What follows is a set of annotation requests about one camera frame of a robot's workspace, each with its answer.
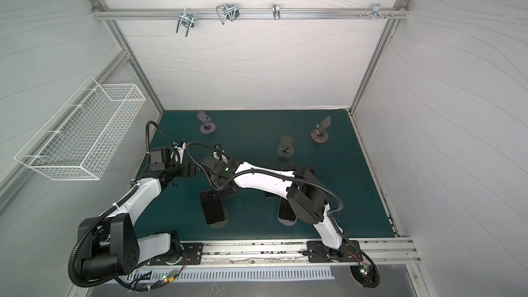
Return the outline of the black phone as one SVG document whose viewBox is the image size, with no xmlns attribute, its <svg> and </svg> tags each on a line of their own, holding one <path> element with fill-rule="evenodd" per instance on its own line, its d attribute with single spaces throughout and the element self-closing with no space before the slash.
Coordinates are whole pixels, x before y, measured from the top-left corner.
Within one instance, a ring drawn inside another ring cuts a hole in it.
<svg viewBox="0 0 528 297">
<path fill-rule="evenodd" d="M 211 189 L 200 192 L 199 199 L 208 225 L 224 219 L 221 197 L 216 190 Z"/>
<path fill-rule="evenodd" d="M 277 217 L 278 219 L 284 218 L 284 219 L 289 219 L 289 220 L 294 220 L 294 219 L 297 220 L 297 216 L 292 210 L 287 199 L 280 198 L 279 211 L 278 211 Z"/>
</svg>

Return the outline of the wood ring phone stand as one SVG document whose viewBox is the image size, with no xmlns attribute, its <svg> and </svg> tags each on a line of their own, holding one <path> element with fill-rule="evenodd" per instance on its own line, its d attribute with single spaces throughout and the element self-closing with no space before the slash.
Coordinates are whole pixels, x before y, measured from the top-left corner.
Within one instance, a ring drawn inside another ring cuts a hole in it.
<svg viewBox="0 0 528 297">
<path fill-rule="evenodd" d="M 327 129 L 331 125 L 331 116 L 327 116 L 323 121 L 316 125 L 316 128 L 311 133 L 313 141 L 319 144 L 324 144 L 329 140 Z"/>
</svg>

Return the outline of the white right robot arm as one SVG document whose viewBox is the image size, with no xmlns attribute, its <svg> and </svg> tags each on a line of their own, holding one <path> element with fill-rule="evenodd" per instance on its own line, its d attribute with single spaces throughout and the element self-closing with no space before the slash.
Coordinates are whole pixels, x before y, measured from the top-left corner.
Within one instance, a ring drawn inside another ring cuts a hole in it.
<svg viewBox="0 0 528 297">
<path fill-rule="evenodd" d="M 286 200 L 296 218 L 312 224 L 323 245 L 338 250 L 344 239 L 343 232 L 331 218 L 327 196 L 331 194 L 306 169 L 271 170 L 236 159 L 223 161 L 207 155 L 199 163 L 210 185 L 221 195 L 233 195 L 241 188 L 251 188 Z"/>
</svg>

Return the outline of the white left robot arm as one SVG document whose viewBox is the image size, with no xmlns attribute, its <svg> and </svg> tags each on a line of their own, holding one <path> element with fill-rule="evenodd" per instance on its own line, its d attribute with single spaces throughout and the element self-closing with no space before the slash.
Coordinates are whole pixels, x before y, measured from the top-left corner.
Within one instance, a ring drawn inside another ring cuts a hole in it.
<svg viewBox="0 0 528 297">
<path fill-rule="evenodd" d="M 133 273 L 139 267 L 187 263 L 188 255 L 176 231 L 158 232 L 140 238 L 135 223 L 148 205 L 176 177 L 192 177 L 195 169 L 184 162 L 186 144 L 150 150 L 148 163 L 126 194 L 97 217 L 78 227 L 67 271 L 78 287 L 95 287 Z"/>
</svg>

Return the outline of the grey stand front-left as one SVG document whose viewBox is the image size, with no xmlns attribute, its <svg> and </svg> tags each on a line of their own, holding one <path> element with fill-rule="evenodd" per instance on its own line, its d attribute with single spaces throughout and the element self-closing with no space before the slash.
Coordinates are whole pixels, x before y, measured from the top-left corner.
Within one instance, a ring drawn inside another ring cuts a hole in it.
<svg viewBox="0 0 528 297">
<path fill-rule="evenodd" d="M 224 219 L 222 221 L 217 221 L 217 222 L 214 222 L 213 224 L 210 224 L 210 227 L 213 228 L 213 229 L 222 229 L 224 227 L 226 227 L 228 225 L 228 222 L 229 222 L 229 212 L 226 208 L 223 208 L 223 214 L 224 214 Z"/>
</svg>

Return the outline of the grey round-base phone stand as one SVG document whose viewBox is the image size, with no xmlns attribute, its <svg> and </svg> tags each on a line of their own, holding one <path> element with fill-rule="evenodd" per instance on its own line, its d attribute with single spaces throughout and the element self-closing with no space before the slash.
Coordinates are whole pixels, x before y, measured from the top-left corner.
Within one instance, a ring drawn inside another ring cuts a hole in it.
<svg viewBox="0 0 528 297">
<path fill-rule="evenodd" d="M 277 153 L 283 158 L 291 158 L 294 155 L 293 138 L 281 136 Z"/>
</svg>

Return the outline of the metal U-bolt clamp left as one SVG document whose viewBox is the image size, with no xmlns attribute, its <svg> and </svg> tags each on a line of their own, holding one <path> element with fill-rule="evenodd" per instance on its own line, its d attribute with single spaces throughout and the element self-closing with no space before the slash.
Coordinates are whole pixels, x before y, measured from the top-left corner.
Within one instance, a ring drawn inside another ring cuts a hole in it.
<svg viewBox="0 0 528 297">
<path fill-rule="evenodd" d="M 183 12 L 177 21 L 176 33 L 180 30 L 185 30 L 185 37 L 188 36 L 190 30 L 195 27 L 195 18 L 193 15 Z"/>
</svg>

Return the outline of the metal u-bolt clamp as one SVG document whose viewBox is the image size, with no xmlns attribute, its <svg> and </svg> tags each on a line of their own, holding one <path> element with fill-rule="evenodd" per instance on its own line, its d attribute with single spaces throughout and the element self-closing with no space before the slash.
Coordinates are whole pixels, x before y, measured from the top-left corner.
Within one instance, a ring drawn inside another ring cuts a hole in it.
<svg viewBox="0 0 528 297">
<path fill-rule="evenodd" d="M 195 27 L 195 18 L 193 15 L 183 12 L 177 21 L 176 33 L 180 30 L 185 30 L 185 37 L 188 36 L 190 30 Z"/>
<path fill-rule="evenodd" d="M 233 22 L 240 16 L 238 6 L 233 3 L 220 4 L 215 8 L 215 11 L 222 25 L 225 25 L 227 21 Z"/>
</svg>

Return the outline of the metal U-bolt clamp middle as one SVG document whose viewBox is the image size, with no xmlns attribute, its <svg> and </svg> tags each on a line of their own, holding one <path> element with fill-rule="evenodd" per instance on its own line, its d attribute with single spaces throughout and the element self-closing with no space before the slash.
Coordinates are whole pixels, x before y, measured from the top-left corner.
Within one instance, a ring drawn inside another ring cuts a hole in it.
<svg viewBox="0 0 528 297">
<path fill-rule="evenodd" d="M 238 6 L 233 3 L 220 4 L 215 8 L 215 11 L 222 25 L 225 25 L 227 21 L 233 22 L 240 16 Z"/>
</svg>

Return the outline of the metal clamp small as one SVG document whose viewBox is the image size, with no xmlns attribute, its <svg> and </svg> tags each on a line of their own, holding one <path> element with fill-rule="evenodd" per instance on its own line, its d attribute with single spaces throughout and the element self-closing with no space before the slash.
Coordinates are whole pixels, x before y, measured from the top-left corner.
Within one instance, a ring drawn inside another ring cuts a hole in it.
<svg viewBox="0 0 528 297">
<path fill-rule="evenodd" d="M 279 4 L 273 4 L 272 5 L 272 15 L 273 15 L 273 19 L 275 21 L 279 20 L 281 18 L 281 13 L 280 13 L 280 6 Z"/>
</svg>

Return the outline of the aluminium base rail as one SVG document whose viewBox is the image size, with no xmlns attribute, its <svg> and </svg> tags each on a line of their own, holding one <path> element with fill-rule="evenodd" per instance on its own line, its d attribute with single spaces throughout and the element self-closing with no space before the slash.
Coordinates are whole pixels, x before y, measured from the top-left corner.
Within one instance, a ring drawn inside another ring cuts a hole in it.
<svg viewBox="0 0 528 297">
<path fill-rule="evenodd" d="M 323 262 L 308 252 L 309 247 L 322 244 L 314 239 L 260 239 L 260 240 L 218 240 L 183 241 L 187 253 L 185 263 L 198 268 L 234 267 L 293 267 L 325 265 L 409 265 L 422 262 L 415 244 L 410 238 L 359 239 L 353 246 L 360 249 L 362 261 Z M 145 268 L 179 268 L 177 265 L 149 265 L 152 259 L 140 262 Z"/>
</svg>

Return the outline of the aluminium crossbar rail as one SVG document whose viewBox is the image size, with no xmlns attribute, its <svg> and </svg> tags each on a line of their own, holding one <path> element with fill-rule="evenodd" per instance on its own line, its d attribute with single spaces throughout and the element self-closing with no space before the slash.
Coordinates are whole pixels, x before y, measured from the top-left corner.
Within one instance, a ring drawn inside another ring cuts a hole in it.
<svg viewBox="0 0 528 297">
<path fill-rule="evenodd" d="M 372 7 L 367 8 L 283 8 L 280 7 L 279 20 L 340 20 L 360 19 L 358 13 L 370 12 Z M 187 12 L 194 16 L 197 21 L 218 21 L 219 17 L 214 8 L 198 9 L 107 9 L 92 12 L 95 19 L 100 21 L 134 21 L 134 20 L 178 20 L 179 16 Z M 272 7 L 268 8 L 239 8 L 240 21 L 274 21 Z M 410 15 L 409 10 L 398 10 L 382 8 L 382 12 L 394 14 L 393 19 L 406 19 Z"/>
</svg>

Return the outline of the metal bracket with bolts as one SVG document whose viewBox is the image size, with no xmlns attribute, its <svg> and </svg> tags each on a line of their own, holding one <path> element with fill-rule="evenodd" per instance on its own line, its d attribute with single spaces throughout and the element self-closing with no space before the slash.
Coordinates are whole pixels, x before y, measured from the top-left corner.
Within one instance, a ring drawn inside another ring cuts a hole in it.
<svg viewBox="0 0 528 297">
<path fill-rule="evenodd" d="M 390 12 L 382 12 L 382 8 L 379 4 L 375 4 L 370 12 L 367 12 L 365 14 L 358 13 L 357 16 L 360 19 L 370 19 L 370 20 L 376 20 L 376 19 L 393 19 L 394 14 Z"/>
</svg>

